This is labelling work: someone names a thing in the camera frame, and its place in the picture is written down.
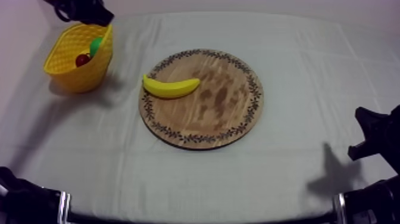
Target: green ball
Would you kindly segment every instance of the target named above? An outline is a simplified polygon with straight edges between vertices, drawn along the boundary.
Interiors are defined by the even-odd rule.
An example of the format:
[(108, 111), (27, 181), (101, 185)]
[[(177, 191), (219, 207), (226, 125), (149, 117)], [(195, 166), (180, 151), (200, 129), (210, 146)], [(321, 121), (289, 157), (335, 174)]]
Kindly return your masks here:
[(93, 58), (100, 47), (103, 38), (95, 38), (90, 44), (90, 57)]

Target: round wooden board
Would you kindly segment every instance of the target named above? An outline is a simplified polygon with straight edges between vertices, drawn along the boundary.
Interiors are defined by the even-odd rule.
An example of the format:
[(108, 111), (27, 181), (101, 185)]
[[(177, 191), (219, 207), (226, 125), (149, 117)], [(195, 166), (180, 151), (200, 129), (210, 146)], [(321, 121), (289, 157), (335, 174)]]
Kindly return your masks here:
[(169, 56), (148, 74), (161, 82), (199, 78), (178, 99), (160, 99), (142, 88), (139, 111), (162, 140), (189, 150), (209, 150), (243, 137), (263, 109), (263, 87), (242, 60), (221, 51), (194, 49)]

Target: white tablecloth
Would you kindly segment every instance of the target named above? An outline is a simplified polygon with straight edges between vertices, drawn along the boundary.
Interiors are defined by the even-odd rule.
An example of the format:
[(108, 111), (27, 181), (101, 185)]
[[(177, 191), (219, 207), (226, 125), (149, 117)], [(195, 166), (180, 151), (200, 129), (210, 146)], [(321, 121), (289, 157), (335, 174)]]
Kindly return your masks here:
[[(326, 21), (253, 13), (117, 18), (104, 85), (65, 96), (42, 70), (43, 41), (2, 118), (0, 165), (70, 192), (73, 210), (165, 222), (276, 220), (331, 209), (333, 195), (394, 171), (353, 163), (357, 107), (400, 104), (400, 38)], [(176, 52), (226, 51), (256, 72), (264, 108), (240, 141), (215, 151), (166, 145), (138, 112), (141, 75)]]

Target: red fruit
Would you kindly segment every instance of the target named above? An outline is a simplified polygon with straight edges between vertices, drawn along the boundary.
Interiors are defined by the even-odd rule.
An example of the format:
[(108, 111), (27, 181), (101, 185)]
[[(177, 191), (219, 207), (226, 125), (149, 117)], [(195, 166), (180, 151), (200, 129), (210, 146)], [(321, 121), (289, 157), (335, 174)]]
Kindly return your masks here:
[(75, 60), (76, 67), (80, 67), (90, 61), (90, 57), (86, 54), (80, 54)]

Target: yellow basket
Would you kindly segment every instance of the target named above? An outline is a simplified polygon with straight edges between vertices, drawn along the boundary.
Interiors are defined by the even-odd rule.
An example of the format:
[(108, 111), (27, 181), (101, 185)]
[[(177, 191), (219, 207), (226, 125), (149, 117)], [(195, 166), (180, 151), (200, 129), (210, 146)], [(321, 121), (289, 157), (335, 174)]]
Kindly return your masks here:
[[(97, 38), (103, 40), (95, 56), (85, 65), (76, 67), (79, 54), (89, 52)], [(113, 54), (113, 27), (77, 24), (65, 30), (58, 38), (44, 65), (44, 70), (63, 89), (82, 93), (96, 88), (107, 71)]]

